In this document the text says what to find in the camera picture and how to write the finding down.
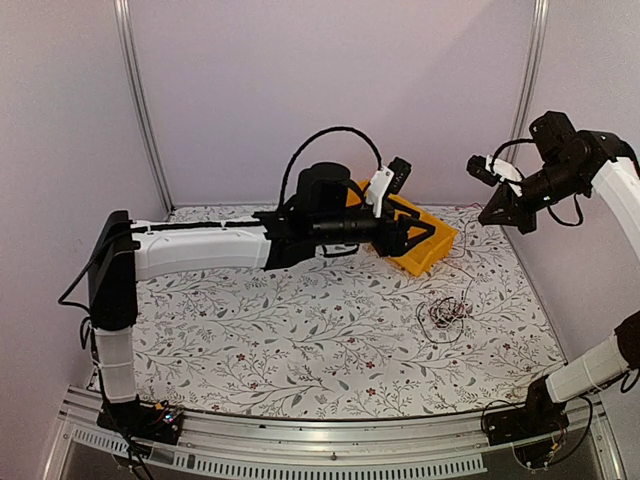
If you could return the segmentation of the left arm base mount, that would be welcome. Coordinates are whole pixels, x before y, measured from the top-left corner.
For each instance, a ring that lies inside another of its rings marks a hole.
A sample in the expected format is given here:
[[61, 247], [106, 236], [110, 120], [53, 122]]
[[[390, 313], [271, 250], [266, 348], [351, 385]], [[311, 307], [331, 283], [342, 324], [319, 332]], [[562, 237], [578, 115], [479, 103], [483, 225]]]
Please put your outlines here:
[[124, 403], [104, 400], [97, 425], [103, 429], [139, 438], [177, 445], [184, 421], [185, 409], [164, 400], [147, 405], [136, 398]]

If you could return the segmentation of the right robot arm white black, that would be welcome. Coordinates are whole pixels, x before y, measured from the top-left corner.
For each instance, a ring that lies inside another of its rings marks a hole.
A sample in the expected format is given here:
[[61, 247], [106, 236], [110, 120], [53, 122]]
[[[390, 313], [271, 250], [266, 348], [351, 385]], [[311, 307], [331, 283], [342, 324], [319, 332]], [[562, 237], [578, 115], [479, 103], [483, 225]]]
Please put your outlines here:
[[[537, 214], [579, 196], [599, 195], [614, 214], [632, 248], [639, 247], [639, 161], [616, 134], [577, 130], [563, 112], [548, 111], [534, 120], [525, 143], [534, 145], [543, 165], [529, 176], [500, 158], [473, 156], [467, 172], [495, 192], [481, 211], [483, 226], [509, 226], [521, 234], [537, 228]], [[610, 337], [559, 370], [533, 382], [517, 427], [537, 436], [552, 424], [556, 406], [606, 388], [639, 368], [639, 316], [633, 314]]]

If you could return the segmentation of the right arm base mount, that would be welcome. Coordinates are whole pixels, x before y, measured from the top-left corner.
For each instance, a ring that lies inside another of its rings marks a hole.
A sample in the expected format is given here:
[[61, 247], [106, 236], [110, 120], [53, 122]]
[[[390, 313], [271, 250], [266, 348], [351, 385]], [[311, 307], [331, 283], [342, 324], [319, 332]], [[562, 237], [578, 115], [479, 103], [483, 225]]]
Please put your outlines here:
[[481, 430], [487, 435], [491, 446], [546, 435], [545, 440], [514, 448], [516, 460], [529, 469], [551, 465], [569, 427], [566, 403], [552, 401], [546, 380], [544, 376], [528, 387], [523, 406], [482, 413], [480, 420]]

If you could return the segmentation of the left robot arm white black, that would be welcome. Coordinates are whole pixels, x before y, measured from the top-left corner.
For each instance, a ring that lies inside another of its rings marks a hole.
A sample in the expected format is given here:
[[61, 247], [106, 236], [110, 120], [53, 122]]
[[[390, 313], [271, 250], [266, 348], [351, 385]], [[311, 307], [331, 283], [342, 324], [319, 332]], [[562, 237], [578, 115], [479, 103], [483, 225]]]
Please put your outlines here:
[[146, 408], [135, 401], [137, 282], [228, 267], [285, 269], [327, 245], [370, 244], [381, 257], [402, 257], [436, 232], [417, 210], [392, 198], [410, 170], [395, 158], [361, 189], [347, 167], [317, 163], [299, 173], [295, 194], [283, 205], [246, 219], [158, 223], [112, 212], [88, 269], [97, 364], [111, 419], [128, 434], [141, 433], [149, 423]]

